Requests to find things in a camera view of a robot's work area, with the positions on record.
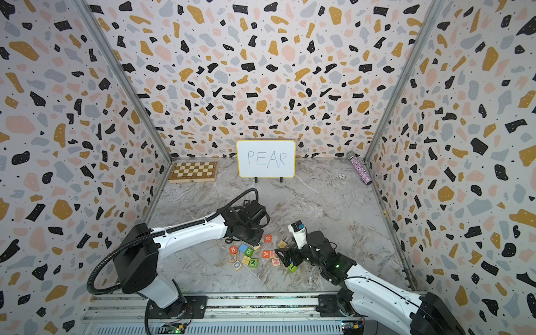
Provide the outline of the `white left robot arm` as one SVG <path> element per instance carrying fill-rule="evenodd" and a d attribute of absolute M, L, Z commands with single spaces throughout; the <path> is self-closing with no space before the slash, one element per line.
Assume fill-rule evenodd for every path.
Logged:
<path fill-rule="evenodd" d="M 178 284 L 159 274 L 159 264 L 168 256 L 210 240 L 240 241 L 252 247 L 259 244 L 264 227 L 270 222 L 258 194 L 250 188 L 213 214 L 201 219 L 164 228 L 134 226 L 114 251 L 106 255 L 89 275 L 87 291 L 104 295 L 121 290 L 147 299 L 148 311 L 161 318 L 180 318 L 193 310 Z"/>

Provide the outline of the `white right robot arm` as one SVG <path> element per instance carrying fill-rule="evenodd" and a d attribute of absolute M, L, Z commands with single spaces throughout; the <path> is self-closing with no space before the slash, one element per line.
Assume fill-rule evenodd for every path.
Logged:
<path fill-rule="evenodd" d="M 288 226 L 295 244 L 277 248 L 275 254 L 286 267 L 308 262 L 320 275 L 341 289 L 336 304 L 342 314 L 364 315 L 398 334 L 464 334 L 445 302 L 433 293 L 420 294 L 397 287 L 339 253 L 320 231 L 307 231 L 301 221 Z"/>

